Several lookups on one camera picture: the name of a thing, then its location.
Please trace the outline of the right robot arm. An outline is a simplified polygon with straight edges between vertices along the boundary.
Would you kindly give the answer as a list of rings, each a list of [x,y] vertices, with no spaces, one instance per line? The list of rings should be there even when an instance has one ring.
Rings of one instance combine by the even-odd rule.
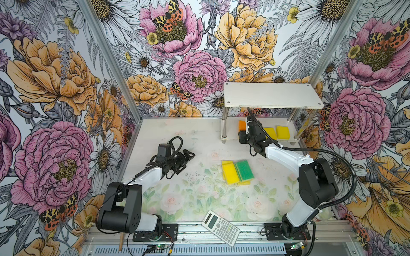
[[[238,132],[239,143],[248,144],[255,153],[278,162],[297,175],[300,199],[283,216],[283,229],[299,229],[310,222],[320,207],[338,194],[335,178],[325,159],[313,159],[298,153],[300,148],[287,148],[267,137],[259,122],[248,122]]]

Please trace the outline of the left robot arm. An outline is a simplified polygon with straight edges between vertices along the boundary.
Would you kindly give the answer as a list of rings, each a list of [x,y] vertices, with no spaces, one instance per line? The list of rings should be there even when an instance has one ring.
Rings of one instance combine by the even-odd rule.
[[[162,217],[143,212],[143,194],[169,171],[180,174],[194,157],[195,153],[187,149],[173,153],[171,148],[160,148],[146,168],[130,181],[112,182],[97,214],[97,229],[108,234],[151,233],[160,236]]]

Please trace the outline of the white two-tier shelf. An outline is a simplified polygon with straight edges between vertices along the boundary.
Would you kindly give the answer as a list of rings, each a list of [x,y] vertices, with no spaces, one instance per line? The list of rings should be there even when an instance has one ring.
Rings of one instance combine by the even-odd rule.
[[[264,127],[277,126],[289,128],[289,138],[280,139],[291,145],[299,143],[299,137],[306,124],[298,130],[295,119],[301,110],[312,109],[317,111],[324,107],[320,97],[311,84],[301,83],[244,83],[226,82],[224,89],[224,110],[221,119],[221,141],[238,140],[238,127],[241,117],[229,117],[228,111],[233,108],[268,108],[291,109],[286,117],[264,118],[261,123]]]

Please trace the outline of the green scouring sponge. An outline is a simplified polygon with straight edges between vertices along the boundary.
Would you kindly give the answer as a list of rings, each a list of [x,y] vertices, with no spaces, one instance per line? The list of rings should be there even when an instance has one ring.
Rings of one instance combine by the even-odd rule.
[[[254,179],[254,174],[250,168],[248,161],[235,162],[234,166],[241,182],[247,182]]]

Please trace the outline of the yellow top stack sponge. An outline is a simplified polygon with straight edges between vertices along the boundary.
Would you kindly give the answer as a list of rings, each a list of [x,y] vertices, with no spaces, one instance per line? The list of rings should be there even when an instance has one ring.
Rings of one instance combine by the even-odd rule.
[[[224,180],[227,182],[228,185],[232,185],[232,184],[236,184],[240,182],[240,179],[237,174],[236,167],[233,161],[223,161],[222,170],[223,170]]]

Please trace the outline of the white scientific calculator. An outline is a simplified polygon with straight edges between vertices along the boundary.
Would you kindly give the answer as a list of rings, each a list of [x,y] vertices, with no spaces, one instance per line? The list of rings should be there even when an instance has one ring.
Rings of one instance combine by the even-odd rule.
[[[238,227],[211,210],[208,211],[201,224],[205,229],[231,247],[235,246],[240,235]]]

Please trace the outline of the green circuit board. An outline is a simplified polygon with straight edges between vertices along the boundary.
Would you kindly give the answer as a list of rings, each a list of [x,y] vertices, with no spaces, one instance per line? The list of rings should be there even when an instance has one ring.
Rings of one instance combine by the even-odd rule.
[[[165,244],[149,245],[145,253],[172,253],[173,246]]]

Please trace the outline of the wooden stick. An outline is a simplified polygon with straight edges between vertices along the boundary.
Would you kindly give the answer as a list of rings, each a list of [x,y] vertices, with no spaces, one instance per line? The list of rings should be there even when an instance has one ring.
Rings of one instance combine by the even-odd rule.
[[[119,252],[123,251],[124,233],[120,234]]]

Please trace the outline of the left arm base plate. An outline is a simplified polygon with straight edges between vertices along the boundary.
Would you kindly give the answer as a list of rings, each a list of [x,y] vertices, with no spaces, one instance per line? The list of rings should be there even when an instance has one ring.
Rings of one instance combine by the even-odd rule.
[[[163,224],[153,231],[136,231],[133,242],[176,242],[178,238],[178,224]]]

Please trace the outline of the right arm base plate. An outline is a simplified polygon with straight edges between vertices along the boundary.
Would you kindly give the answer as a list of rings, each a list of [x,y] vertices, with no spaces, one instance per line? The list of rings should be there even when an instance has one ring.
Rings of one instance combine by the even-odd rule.
[[[295,228],[282,223],[265,223],[264,231],[268,241],[311,240],[311,235],[306,224]]]

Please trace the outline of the aluminium front rail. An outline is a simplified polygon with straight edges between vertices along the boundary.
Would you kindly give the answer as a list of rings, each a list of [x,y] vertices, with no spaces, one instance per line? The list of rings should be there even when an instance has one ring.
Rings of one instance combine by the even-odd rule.
[[[263,221],[233,221],[233,225],[240,229],[237,239],[238,244],[244,243],[268,243],[267,238],[260,234],[264,226]],[[103,234],[92,227],[90,229],[84,245],[119,245],[129,239],[130,244],[134,244],[132,236],[121,234]],[[347,221],[331,220],[316,223],[317,243],[333,242],[356,242],[358,241],[352,227]],[[201,222],[179,223],[176,244],[219,244],[222,243],[217,236],[201,226]]]

